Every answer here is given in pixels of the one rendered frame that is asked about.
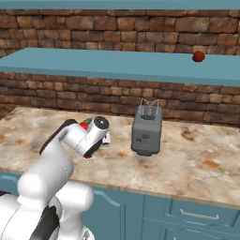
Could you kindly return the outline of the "grey toaster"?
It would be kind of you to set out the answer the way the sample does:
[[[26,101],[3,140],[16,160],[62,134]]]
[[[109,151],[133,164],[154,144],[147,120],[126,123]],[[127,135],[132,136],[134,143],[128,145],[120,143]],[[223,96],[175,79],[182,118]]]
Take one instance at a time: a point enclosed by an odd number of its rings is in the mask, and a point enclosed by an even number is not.
[[[155,97],[142,98],[131,128],[131,150],[151,157],[160,151],[162,109]]]

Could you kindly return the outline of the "teal wall shelf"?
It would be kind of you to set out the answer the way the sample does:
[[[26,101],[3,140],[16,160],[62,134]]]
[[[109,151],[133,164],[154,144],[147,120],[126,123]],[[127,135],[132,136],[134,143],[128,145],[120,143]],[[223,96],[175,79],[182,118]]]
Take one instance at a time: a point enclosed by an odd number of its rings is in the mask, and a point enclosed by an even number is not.
[[[25,48],[0,59],[0,71],[240,87],[240,55]]]
[[[0,9],[240,9],[240,0],[0,0]]]

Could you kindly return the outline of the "teal cabinet door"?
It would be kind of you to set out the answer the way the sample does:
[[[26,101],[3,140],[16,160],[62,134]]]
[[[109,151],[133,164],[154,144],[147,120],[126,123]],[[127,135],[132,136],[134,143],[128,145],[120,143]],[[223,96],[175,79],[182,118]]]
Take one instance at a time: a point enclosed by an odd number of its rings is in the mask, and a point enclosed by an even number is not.
[[[0,172],[0,190],[7,191],[12,195],[18,196],[19,174],[10,172]]]
[[[125,205],[105,190],[94,188],[94,202],[82,218],[95,240],[125,240]]]

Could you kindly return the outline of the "red and green food box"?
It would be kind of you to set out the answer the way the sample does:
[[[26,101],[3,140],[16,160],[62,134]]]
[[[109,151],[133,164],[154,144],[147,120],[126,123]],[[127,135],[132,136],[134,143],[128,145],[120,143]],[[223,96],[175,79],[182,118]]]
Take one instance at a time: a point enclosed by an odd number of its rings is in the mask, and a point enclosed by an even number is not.
[[[91,158],[94,154],[94,139],[92,137],[92,125],[91,125],[92,119],[88,118],[83,121],[81,121],[80,126],[83,130],[83,137],[80,141],[80,150],[81,155],[84,158]]]

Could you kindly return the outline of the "red round fruit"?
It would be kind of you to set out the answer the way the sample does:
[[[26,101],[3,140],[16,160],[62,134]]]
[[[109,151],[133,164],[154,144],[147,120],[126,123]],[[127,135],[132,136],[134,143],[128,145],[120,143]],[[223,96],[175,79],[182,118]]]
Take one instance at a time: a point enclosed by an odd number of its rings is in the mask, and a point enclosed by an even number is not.
[[[196,51],[192,56],[192,60],[194,62],[202,62],[204,58],[205,58],[205,54],[201,51]]]

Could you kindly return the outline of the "teal drawer front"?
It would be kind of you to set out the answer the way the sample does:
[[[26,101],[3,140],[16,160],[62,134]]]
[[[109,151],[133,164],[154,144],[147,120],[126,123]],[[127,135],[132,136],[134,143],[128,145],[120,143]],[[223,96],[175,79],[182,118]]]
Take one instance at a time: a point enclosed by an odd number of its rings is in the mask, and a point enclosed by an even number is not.
[[[180,214],[180,209],[184,209],[185,212],[211,216],[219,215],[218,220],[208,220],[196,217],[187,217]],[[240,216],[240,210],[223,208],[209,204],[201,204],[195,202],[184,202],[172,200],[169,210],[169,216],[176,218],[178,220],[185,221],[190,224],[198,224],[205,226],[225,226],[232,227],[235,221]]]
[[[240,236],[218,232],[168,228],[164,240],[240,240]]]

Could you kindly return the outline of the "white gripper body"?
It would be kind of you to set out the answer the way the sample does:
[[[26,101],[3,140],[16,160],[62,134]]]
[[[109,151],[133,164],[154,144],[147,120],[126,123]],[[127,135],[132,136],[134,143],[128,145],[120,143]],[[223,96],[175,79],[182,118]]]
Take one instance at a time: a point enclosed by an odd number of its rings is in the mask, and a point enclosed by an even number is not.
[[[108,147],[111,144],[111,136],[109,131],[102,131],[100,133],[101,147]]]

